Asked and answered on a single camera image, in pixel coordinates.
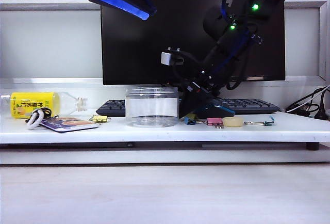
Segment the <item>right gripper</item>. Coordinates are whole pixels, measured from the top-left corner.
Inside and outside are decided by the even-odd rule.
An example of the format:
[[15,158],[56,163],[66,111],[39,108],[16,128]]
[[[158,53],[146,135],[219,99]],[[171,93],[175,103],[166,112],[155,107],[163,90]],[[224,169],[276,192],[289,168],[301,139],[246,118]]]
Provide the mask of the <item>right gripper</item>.
[[223,87],[223,76],[208,72],[193,72],[179,69],[179,117],[194,114],[219,114],[220,107],[215,101]]

